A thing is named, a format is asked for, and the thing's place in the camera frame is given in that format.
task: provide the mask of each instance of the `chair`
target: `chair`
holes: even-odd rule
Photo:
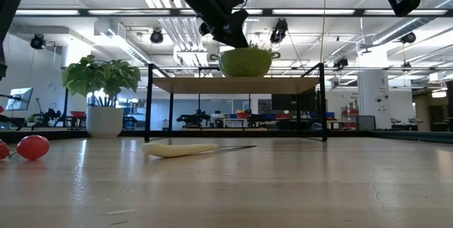
[[[376,118],[373,115],[358,115],[356,130],[375,130]]]

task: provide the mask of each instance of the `wooden tabletop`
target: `wooden tabletop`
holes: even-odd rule
[[[315,87],[318,78],[157,78],[153,84],[169,93],[296,94]]]

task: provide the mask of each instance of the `green leaves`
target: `green leaves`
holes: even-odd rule
[[[82,57],[79,63],[69,65],[63,72],[63,86],[72,95],[86,96],[104,88],[104,93],[113,98],[121,92],[121,88],[137,91],[139,81],[140,70],[129,62],[96,61],[93,55]]]

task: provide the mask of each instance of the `computer screen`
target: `computer screen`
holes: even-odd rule
[[[30,104],[31,94],[33,88],[24,88],[24,89],[12,89],[11,96],[19,97],[21,100],[8,99],[8,104],[6,105],[6,110],[27,110],[28,104]]]

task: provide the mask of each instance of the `potted plant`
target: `potted plant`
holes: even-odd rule
[[[117,137],[122,130],[124,109],[115,102],[121,89],[137,91],[140,70],[122,60],[95,60],[93,55],[82,57],[63,72],[63,85],[69,92],[87,97],[93,94],[98,106],[89,106],[86,131],[92,137]]]
[[[32,127],[36,124],[37,121],[38,119],[34,115],[31,115],[27,118],[27,126]]]

